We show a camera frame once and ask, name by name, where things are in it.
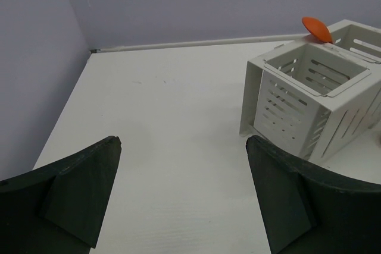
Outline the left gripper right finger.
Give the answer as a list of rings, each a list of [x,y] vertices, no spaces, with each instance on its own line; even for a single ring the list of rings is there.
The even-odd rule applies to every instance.
[[[326,170],[260,136],[246,152],[271,253],[379,253],[380,185]]]

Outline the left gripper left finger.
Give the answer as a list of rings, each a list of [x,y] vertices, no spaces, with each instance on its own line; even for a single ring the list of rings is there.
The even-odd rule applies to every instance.
[[[106,137],[1,181],[1,253],[89,253],[96,247],[121,155]]]

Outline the orange plastic spoon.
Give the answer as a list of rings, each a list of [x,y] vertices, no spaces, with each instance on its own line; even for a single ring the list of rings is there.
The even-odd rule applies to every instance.
[[[302,23],[304,27],[319,41],[333,44],[332,35],[322,21],[313,17],[303,17]]]

